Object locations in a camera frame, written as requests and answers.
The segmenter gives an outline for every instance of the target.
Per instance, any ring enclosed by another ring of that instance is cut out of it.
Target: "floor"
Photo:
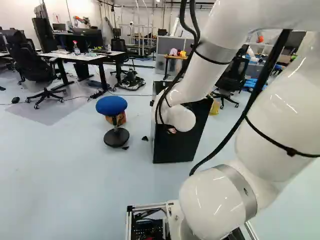
[[[108,81],[113,82],[108,72],[115,66],[104,67]],[[69,78],[75,80],[73,66],[68,63],[65,68]],[[89,70],[98,80],[98,69],[90,66]],[[123,97],[128,102],[125,124],[130,132],[128,150],[104,144],[103,136],[112,126],[96,112],[97,100],[87,102],[84,98],[79,108],[51,125],[12,114],[6,110],[10,105],[0,105],[1,239],[123,240],[127,205],[177,199],[190,169],[220,143],[250,96],[248,92],[235,95],[239,108],[226,103],[219,115],[208,117],[193,162],[152,164],[150,142],[141,140],[150,135],[151,97],[141,95],[152,94],[153,81],[163,76],[151,68],[137,71],[145,78],[144,87],[135,92],[121,89],[115,92],[127,95]],[[0,91],[0,103],[9,103],[15,96],[23,100],[32,95],[17,85],[17,78],[10,71],[0,73],[0,86],[6,88]],[[80,94],[86,96],[95,91],[86,87],[85,82],[74,84],[73,89],[83,89]],[[48,104],[53,103],[44,102],[37,111],[54,115],[54,107],[45,112]],[[234,157],[232,139],[201,169]],[[251,221],[261,240],[319,236],[320,193],[314,191],[319,169],[318,162],[308,167],[269,209]]]

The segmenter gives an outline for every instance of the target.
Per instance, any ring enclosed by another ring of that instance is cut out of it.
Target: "gray partition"
[[[193,39],[186,39],[185,40],[185,46],[184,46],[184,50],[186,51],[186,54],[189,55],[191,53],[191,44],[194,44],[194,40]]]
[[[165,74],[166,59],[165,55],[170,53],[171,49],[184,50],[189,55],[191,52],[190,44],[193,39],[178,36],[158,36],[156,44],[156,62],[155,73]],[[168,61],[168,74],[175,76],[180,70],[182,60],[170,59]]]

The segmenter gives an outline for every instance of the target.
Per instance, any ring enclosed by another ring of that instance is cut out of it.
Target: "white wall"
[[[130,21],[133,21],[134,24],[141,24],[141,25],[148,26],[148,17],[149,17],[149,25],[151,27],[152,21],[153,21],[153,27],[155,27],[153,29],[153,34],[156,35],[158,32],[158,29],[164,28],[164,29],[167,29],[167,31],[168,31],[169,30],[169,23],[170,23],[170,28],[172,28],[172,26],[175,22],[175,18],[179,14],[179,9],[173,8],[171,11],[171,9],[166,8],[165,13],[164,13],[164,21],[163,21],[163,10],[161,8],[155,8],[153,11],[153,16],[152,16],[152,9],[151,8],[148,8],[148,11],[147,11],[145,7],[140,6],[139,13],[140,13],[140,22],[138,19],[138,11],[136,8],[116,7],[115,8],[115,20],[116,20],[117,27],[119,27],[118,24],[121,24],[121,23],[129,24]],[[208,18],[209,13],[210,13],[210,10],[208,10],[208,9],[197,9],[196,10],[196,16],[197,16],[197,20],[198,20],[200,27],[203,27],[203,25],[206,23],[206,20]],[[187,10],[187,12],[185,14],[185,21],[190,27],[192,26],[189,10]],[[114,26],[113,14],[112,14],[112,21],[111,22],[112,22],[112,25]],[[129,31],[128,27],[122,28],[122,31],[121,31],[122,36],[125,36],[129,32],[130,31]]]
[[[209,13],[211,11],[211,7],[210,5],[206,5],[204,6],[204,8],[206,9],[197,9],[196,10],[196,18],[198,21],[198,25],[201,28],[203,28],[206,25],[206,21],[208,19]],[[102,16],[105,16],[105,12],[104,9],[101,10]],[[140,22],[138,21],[138,11],[136,8],[120,8],[120,7],[116,7],[115,8],[115,20],[116,20],[116,25],[117,27],[119,27],[118,24],[129,24],[130,21],[133,21],[134,24],[141,24],[141,25],[145,25],[148,26],[148,17],[149,17],[149,25],[152,25],[152,21],[153,21],[153,26],[155,27],[153,29],[153,34],[156,35],[158,32],[158,29],[167,29],[167,31],[169,31],[169,26],[170,28],[172,28],[174,22],[175,22],[175,18],[178,16],[179,14],[179,9],[178,8],[173,8],[172,10],[170,8],[166,8],[165,9],[165,13],[164,13],[164,21],[163,21],[163,9],[162,8],[154,8],[153,11],[153,16],[152,16],[152,8],[148,8],[148,11],[146,10],[146,8],[144,6],[142,6],[141,4],[139,4],[139,13],[140,13]],[[113,13],[112,13],[112,17],[111,18],[111,23],[114,26],[114,18],[113,18]],[[193,28],[193,24],[191,21],[191,17],[190,17],[190,12],[189,9],[186,10],[185,13],[185,22],[186,24]],[[179,28],[177,29],[176,34],[180,35],[181,31],[183,30],[183,28],[181,26],[179,26]],[[275,29],[268,29],[268,30],[263,30],[262,34],[264,37],[264,42],[265,43],[269,43],[272,42],[274,43],[274,38],[277,39],[279,34],[280,34],[281,30],[275,30]],[[128,27],[122,27],[122,38],[124,38],[126,41],[127,39],[129,39],[126,35],[130,33],[130,29]],[[193,38],[193,36],[191,35],[191,33],[183,30],[183,37],[190,37]],[[251,41],[255,42],[257,40],[257,36],[256,34],[253,35]]]
[[[25,36],[31,38],[36,48],[40,44],[34,30],[32,18],[35,18],[34,8],[41,0],[0,0],[0,26],[3,29],[15,28],[24,30]],[[45,0],[50,23],[57,23],[53,14],[59,15],[60,22],[69,21],[66,0]],[[89,17],[91,25],[101,26],[99,3],[95,0],[68,0],[71,19],[77,15]]]

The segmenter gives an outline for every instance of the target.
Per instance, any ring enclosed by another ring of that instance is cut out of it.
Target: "black pedestal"
[[[154,81],[153,92],[158,94],[170,84],[169,81]],[[151,145],[154,164],[193,161],[201,135],[213,103],[212,98],[182,104],[191,110],[196,118],[194,127],[187,132],[167,125],[175,134],[169,134],[163,124],[151,123]]]
[[[119,148],[122,147],[129,139],[129,132],[127,129],[124,129],[122,127],[114,128],[109,130],[103,138],[103,141],[106,145],[113,147],[113,148]]]

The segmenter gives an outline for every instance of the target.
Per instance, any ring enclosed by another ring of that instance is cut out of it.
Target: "black box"
[[[170,81],[154,81],[153,96],[155,97]],[[190,109],[195,117],[195,126],[187,132],[176,131],[169,134],[163,124],[151,123],[151,147],[154,164],[191,162],[196,154],[207,118],[213,104],[212,98],[182,104]]]

